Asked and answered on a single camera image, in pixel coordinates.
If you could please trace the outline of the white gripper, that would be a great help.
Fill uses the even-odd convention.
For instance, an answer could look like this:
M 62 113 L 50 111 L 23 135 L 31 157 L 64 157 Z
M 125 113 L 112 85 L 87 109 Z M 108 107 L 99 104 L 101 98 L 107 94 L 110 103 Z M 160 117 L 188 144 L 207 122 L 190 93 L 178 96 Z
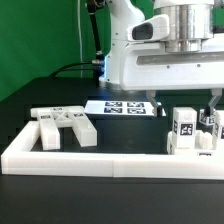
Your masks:
M 212 89 L 204 109 L 210 117 L 224 88 L 224 33 L 194 17 L 179 23 L 157 15 L 128 29 L 129 45 L 121 55 L 119 81 L 125 90 L 147 90 L 153 114 L 162 116 L 157 90 Z

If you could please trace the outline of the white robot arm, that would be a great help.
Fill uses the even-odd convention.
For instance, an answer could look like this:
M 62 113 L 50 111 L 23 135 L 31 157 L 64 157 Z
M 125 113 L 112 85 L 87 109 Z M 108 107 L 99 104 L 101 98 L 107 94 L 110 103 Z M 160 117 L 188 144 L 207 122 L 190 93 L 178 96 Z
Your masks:
M 131 0 L 87 0 L 102 87 L 144 91 L 160 115 L 159 90 L 209 89 L 204 109 L 214 109 L 224 91 L 224 27 L 213 11 L 224 0 L 151 0 L 147 19 Z

